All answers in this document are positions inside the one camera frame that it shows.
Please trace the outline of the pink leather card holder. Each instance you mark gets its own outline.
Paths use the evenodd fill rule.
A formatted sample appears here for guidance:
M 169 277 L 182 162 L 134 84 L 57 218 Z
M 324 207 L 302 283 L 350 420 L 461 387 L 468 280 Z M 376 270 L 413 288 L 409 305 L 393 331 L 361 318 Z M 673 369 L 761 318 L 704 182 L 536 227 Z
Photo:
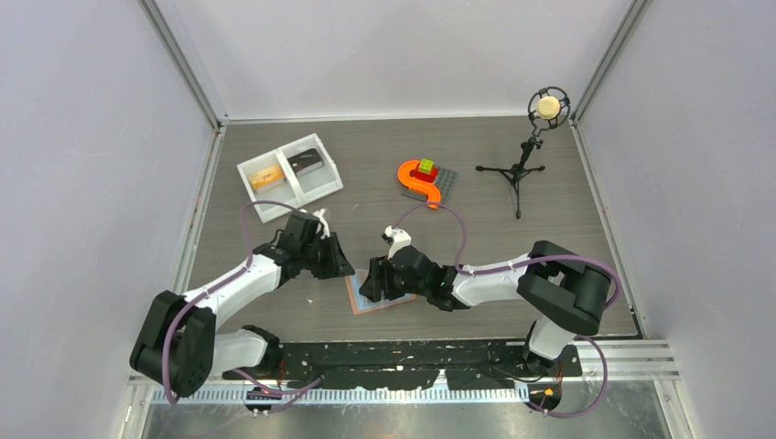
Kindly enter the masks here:
M 406 294 L 403 297 L 394 300 L 383 299 L 379 302 L 371 302 L 360 295 L 360 286 L 366 279 L 368 272 L 363 269 L 357 269 L 354 275 L 345 278 L 351 311 L 354 315 L 363 315 L 369 312 L 377 311 L 394 305 L 400 305 L 416 299 L 415 294 Z

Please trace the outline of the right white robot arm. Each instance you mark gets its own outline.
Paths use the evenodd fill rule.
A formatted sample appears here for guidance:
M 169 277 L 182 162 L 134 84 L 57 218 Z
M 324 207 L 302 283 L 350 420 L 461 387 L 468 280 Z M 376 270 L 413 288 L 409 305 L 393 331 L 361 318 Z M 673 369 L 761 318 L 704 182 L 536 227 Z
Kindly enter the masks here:
M 372 303 L 414 294 L 446 312 L 521 299 L 542 315 L 521 352 L 525 368 L 541 376 L 558 364 L 567 344 L 598 333 L 614 275 L 550 241 L 537 241 L 508 262 L 483 266 L 439 265 L 408 245 L 371 259 L 357 292 Z

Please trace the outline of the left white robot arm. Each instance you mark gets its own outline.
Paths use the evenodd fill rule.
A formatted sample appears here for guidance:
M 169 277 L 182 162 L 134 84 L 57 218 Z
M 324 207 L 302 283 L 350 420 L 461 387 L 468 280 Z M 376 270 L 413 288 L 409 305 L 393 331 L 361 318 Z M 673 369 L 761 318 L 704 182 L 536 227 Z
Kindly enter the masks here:
M 326 215 L 325 209 L 294 211 L 273 241 L 252 248 L 227 273 L 184 294 L 157 294 L 131 351 L 130 368 L 162 385 L 171 401 L 233 369 L 273 377 L 281 364 L 273 334 L 255 325 L 229 334 L 219 330 L 238 311 L 303 271 L 319 280 L 354 273 Z

